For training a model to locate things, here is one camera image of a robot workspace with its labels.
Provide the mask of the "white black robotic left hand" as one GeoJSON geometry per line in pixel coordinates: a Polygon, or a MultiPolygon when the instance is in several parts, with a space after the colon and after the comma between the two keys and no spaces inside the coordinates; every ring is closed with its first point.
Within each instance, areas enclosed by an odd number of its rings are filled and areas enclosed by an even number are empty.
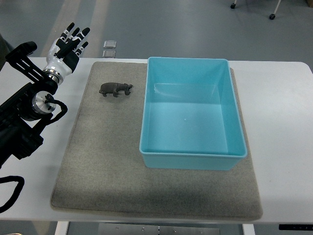
{"type": "Polygon", "coordinates": [[[46,58],[47,66],[45,71],[57,71],[60,76],[65,77],[73,73],[78,65],[80,55],[88,46],[88,42],[84,41],[90,32],[90,28],[83,30],[75,28],[75,24],[71,23],[56,39],[51,46],[46,58]]]}

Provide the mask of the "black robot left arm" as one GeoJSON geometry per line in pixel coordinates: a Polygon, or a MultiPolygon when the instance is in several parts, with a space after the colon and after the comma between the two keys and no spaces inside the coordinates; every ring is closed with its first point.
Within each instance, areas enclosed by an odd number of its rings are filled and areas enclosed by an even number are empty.
{"type": "Polygon", "coordinates": [[[56,100],[57,82],[28,58],[37,49],[30,41],[17,46],[6,61],[31,81],[0,106],[0,163],[10,156],[29,157],[44,142],[42,131],[68,111],[66,104],[56,100]]]}

